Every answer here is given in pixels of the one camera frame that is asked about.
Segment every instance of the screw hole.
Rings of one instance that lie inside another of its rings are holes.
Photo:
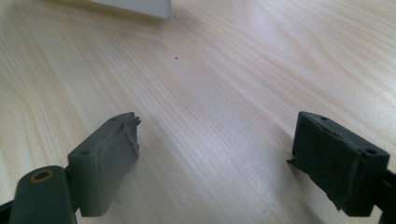
[[[32,183],[40,183],[50,179],[52,176],[53,176],[53,171],[45,170],[32,175],[32,177],[30,177],[30,181]]]
[[[371,155],[375,155],[375,154],[376,154],[376,151],[373,150],[373,149],[370,149],[370,148],[367,148],[367,149],[366,149],[366,152],[367,152],[368,154],[371,154]]]
[[[81,155],[83,155],[83,156],[88,156],[88,155],[90,155],[92,153],[92,151],[90,151],[90,150],[83,150],[82,152],[81,152]]]

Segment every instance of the wooden table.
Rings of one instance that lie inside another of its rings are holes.
[[[394,1],[175,0],[157,20],[78,0],[0,1],[0,203],[134,111],[122,204],[79,223],[377,223],[291,169],[301,110],[391,154]]]

